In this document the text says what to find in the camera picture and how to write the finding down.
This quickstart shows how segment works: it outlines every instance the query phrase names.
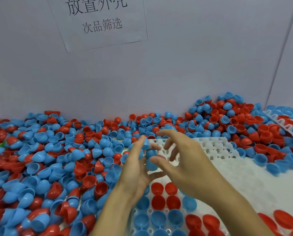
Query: paper sign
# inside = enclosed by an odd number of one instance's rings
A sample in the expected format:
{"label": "paper sign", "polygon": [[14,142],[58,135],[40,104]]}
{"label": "paper sign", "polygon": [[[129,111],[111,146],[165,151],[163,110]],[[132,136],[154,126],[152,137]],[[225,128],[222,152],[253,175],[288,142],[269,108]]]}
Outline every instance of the paper sign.
{"label": "paper sign", "polygon": [[68,52],[147,39],[143,0],[48,0]]}

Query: right hand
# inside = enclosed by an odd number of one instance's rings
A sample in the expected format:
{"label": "right hand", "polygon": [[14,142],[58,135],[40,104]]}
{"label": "right hand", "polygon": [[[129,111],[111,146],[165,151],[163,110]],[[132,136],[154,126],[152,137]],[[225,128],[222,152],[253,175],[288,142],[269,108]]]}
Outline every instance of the right hand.
{"label": "right hand", "polygon": [[153,156],[150,161],[161,168],[183,193],[211,205],[222,196],[224,187],[231,187],[198,142],[173,129],[161,130],[157,135],[169,137],[164,145],[165,150],[176,144],[169,160],[174,161],[179,153],[180,162],[175,167],[158,156]]}

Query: white wall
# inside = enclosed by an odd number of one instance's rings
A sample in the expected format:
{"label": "white wall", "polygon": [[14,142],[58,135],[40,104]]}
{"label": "white wall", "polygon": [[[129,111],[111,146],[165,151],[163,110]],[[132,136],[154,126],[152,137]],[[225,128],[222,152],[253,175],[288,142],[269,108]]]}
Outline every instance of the white wall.
{"label": "white wall", "polygon": [[272,86],[270,104],[293,107],[293,24]]}
{"label": "white wall", "polygon": [[149,40],[68,54],[47,0],[0,0],[0,117],[181,114],[225,91],[265,104],[293,0],[144,0]]}

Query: forearm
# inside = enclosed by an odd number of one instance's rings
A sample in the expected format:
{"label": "forearm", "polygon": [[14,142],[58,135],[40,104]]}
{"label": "forearm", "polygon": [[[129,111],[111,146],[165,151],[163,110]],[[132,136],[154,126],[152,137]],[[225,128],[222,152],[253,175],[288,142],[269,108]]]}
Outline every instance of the forearm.
{"label": "forearm", "polygon": [[232,186],[212,205],[232,236],[274,236],[250,203]]}
{"label": "forearm", "polygon": [[91,236],[123,236],[131,208],[129,197],[117,184],[110,193]]}

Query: hand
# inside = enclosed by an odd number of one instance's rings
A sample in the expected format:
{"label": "hand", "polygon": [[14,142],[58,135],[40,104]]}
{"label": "hand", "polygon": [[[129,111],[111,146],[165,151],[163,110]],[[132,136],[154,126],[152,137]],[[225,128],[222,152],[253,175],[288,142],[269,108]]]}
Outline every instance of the hand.
{"label": "hand", "polygon": [[[143,157],[139,161],[139,154],[144,143],[144,136],[141,136],[137,140],[130,151],[128,158],[122,169],[120,179],[117,183],[121,191],[123,191],[130,201],[131,207],[133,207],[138,200],[143,196],[145,188],[155,179],[161,178],[165,175],[163,171],[154,172],[152,174],[147,173],[145,167],[146,158]],[[160,150],[161,147],[155,143],[150,144],[151,149]]]}
{"label": "hand", "polygon": [[176,144],[169,160],[175,160],[179,153],[180,162],[175,167],[158,156],[151,157],[150,161],[161,168],[182,192],[211,205],[215,197],[222,195],[224,187],[232,187],[214,167],[198,142],[172,129],[161,130],[157,135],[169,136],[164,145],[165,150],[173,143]]}

